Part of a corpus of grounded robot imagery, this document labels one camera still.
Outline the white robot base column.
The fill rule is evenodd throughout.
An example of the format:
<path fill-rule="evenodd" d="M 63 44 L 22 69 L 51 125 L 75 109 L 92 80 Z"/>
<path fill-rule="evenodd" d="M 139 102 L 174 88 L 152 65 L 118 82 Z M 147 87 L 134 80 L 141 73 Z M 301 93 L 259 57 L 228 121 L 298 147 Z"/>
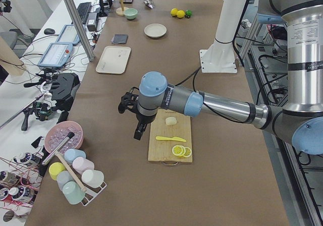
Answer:
<path fill-rule="evenodd" d="M 249 0 L 224 0 L 213 44 L 201 49 L 203 73 L 236 73 L 233 41 Z"/>

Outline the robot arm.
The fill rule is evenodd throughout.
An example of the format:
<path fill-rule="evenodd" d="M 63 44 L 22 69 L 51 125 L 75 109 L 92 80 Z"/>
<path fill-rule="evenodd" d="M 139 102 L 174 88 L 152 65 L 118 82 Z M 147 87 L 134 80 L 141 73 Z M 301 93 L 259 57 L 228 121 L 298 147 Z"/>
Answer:
<path fill-rule="evenodd" d="M 220 94 L 177 87 L 159 72 L 146 73 L 135 99 L 135 139 L 141 138 L 159 108 L 190 117 L 204 111 L 236 123 L 252 124 L 299 151 L 322 154 L 322 0 L 259 0 L 260 22 L 287 24 L 288 101 L 281 107 L 231 98 L 238 89 L 232 76 L 235 64 L 229 61 L 235 37 L 233 25 L 247 2 L 224 0 L 214 43 L 202 51 L 202 71 L 216 73 L 214 85 Z"/>

